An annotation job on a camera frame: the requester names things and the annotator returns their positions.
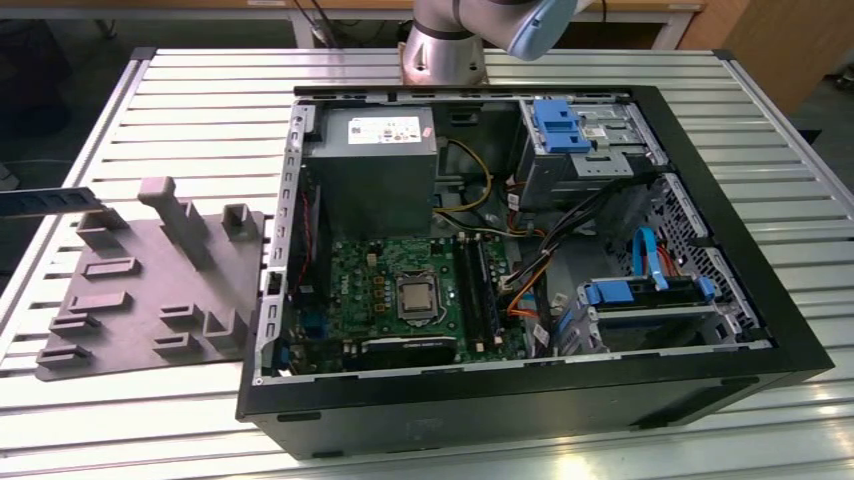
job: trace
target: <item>yellow wire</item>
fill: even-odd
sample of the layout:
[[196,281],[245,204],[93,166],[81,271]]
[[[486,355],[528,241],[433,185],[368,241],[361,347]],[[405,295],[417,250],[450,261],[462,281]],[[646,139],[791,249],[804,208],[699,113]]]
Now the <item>yellow wire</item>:
[[492,193],[492,174],[490,173],[490,169],[487,168],[486,162],[483,161],[483,159],[478,156],[478,154],[474,152],[474,150],[471,148],[468,148],[468,146],[463,142],[460,142],[459,140],[448,139],[448,144],[454,144],[459,148],[462,148],[466,151],[466,153],[471,156],[471,158],[475,159],[475,162],[478,162],[478,165],[480,165],[480,168],[483,169],[483,173],[486,175],[486,190],[483,191],[483,195],[480,196],[480,198],[478,200],[475,200],[474,202],[471,202],[468,205],[460,205],[458,207],[445,207],[445,208],[433,209],[435,212],[443,212],[443,213],[463,212],[463,211],[476,207],[483,202],[486,202],[486,199],[490,198],[490,193]]
[[543,272],[546,272],[546,269],[548,268],[550,263],[551,263],[551,258],[548,259],[548,261],[546,261],[546,264],[540,267],[536,273],[531,275],[531,278],[528,278],[528,281],[524,282],[524,286],[522,287],[522,290],[519,290],[519,293],[514,297],[512,302],[510,302],[510,306],[507,307],[507,313],[510,313],[511,315],[512,315],[512,311],[516,308],[516,305],[519,304],[519,300],[522,300],[522,296],[524,295],[524,292],[527,292],[534,286],[536,279],[540,277]]

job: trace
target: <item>gray foam tray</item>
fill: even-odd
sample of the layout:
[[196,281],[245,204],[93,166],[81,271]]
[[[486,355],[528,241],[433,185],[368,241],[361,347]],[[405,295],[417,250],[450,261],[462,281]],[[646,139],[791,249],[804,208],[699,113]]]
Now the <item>gray foam tray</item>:
[[88,246],[39,354],[40,380],[241,359],[264,216],[245,205],[199,216],[173,189],[168,177],[143,183],[140,200],[161,220],[124,222],[112,210],[83,217]]

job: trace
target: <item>wooden desk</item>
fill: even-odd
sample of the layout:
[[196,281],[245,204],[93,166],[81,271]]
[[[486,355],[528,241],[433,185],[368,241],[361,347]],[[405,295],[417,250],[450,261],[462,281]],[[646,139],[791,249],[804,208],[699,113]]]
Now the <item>wooden desk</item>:
[[680,48],[723,48],[786,113],[794,113],[854,46],[851,0],[716,0]]
[[[304,7],[309,0],[301,1]],[[319,0],[332,19],[408,20],[412,0]],[[663,25],[652,48],[674,50],[706,0],[607,0],[608,23]],[[299,48],[313,47],[311,25],[291,0],[0,0],[0,18],[45,19],[284,19]],[[595,2],[574,22],[602,21]]]

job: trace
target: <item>slotted aluminum table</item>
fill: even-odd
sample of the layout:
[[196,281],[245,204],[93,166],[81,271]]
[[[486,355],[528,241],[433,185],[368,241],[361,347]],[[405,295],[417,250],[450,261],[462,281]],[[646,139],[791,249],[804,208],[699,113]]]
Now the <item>slotted aluminum table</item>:
[[[45,219],[0,300],[0,477],[854,476],[854,201],[740,66],[708,52],[642,51],[554,52],[534,63],[490,53],[487,63],[494,84],[662,89],[836,368],[675,429],[296,462],[233,420],[236,363],[36,380],[81,247],[65,215]],[[151,218],[133,201],[139,179],[171,175],[200,213],[239,202],[272,214],[292,87],[392,84],[399,72],[392,50],[136,55],[65,186]]]

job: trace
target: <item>motherboard chip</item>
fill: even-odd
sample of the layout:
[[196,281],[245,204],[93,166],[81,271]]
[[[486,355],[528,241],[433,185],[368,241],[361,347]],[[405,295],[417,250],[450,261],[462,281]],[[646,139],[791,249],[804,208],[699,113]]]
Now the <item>motherboard chip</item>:
[[397,318],[423,327],[439,318],[436,275],[429,271],[405,272],[396,277]]
[[415,283],[400,287],[403,311],[423,312],[432,309],[432,291],[428,283]]
[[359,363],[363,370],[450,365],[456,348],[448,336],[375,338],[361,342]]

